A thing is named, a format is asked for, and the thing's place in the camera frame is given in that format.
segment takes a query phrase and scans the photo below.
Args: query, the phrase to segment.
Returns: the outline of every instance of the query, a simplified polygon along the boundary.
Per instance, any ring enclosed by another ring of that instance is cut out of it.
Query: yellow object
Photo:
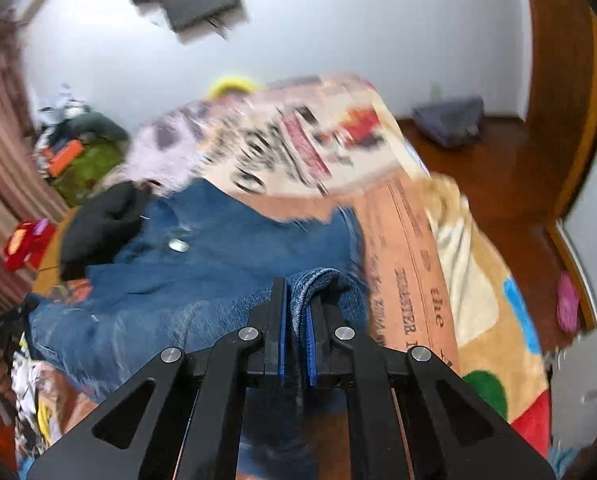
[[[22,350],[28,350],[30,347],[27,345],[27,339],[25,339],[25,332],[21,334],[21,338],[19,339],[19,346]]]
[[[240,77],[223,77],[210,89],[208,99],[214,100],[229,92],[252,94],[258,90],[258,85]]]
[[[38,429],[40,430],[40,434],[43,436],[45,441],[48,443],[48,446],[54,444],[52,442],[51,433],[50,433],[50,417],[51,417],[51,409],[49,406],[46,406],[44,402],[38,402],[38,413],[37,413],[37,420],[38,420]]]

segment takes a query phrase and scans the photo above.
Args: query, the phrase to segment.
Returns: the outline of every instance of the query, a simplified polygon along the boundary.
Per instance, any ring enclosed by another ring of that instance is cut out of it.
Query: green circle pattern
[[[475,370],[469,372],[463,380],[471,384],[481,398],[507,420],[507,397],[498,377],[485,370]]]

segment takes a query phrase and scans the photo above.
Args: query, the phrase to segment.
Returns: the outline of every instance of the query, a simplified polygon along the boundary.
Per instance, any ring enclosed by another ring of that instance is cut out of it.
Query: denim jeans
[[[297,356],[304,354],[305,308],[317,292],[337,301],[356,327],[366,326],[360,227],[350,209],[333,211],[328,223],[277,222],[198,180],[153,199],[144,216],[113,264],[88,267],[88,299],[67,306],[40,298],[30,315],[29,343],[96,401],[163,348],[199,350],[244,326],[251,307],[269,299],[276,276],[288,283]],[[255,417],[246,413],[243,434],[259,449],[293,447],[297,439],[292,402],[278,402],[284,423],[272,434],[249,431]]]

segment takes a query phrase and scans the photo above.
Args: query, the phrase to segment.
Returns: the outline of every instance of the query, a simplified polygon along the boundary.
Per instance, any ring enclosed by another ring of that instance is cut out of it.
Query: curtain
[[[40,177],[30,156],[34,126],[22,80],[16,25],[0,20],[0,308],[18,303],[32,274],[8,272],[3,247],[21,220],[59,222],[67,209],[60,195]]]

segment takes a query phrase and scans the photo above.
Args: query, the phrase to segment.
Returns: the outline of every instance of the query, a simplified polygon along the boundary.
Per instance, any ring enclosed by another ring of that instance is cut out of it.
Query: green cloth
[[[123,161],[123,154],[116,144],[97,140],[85,146],[77,157],[52,183],[67,205],[81,205],[99,180]]]

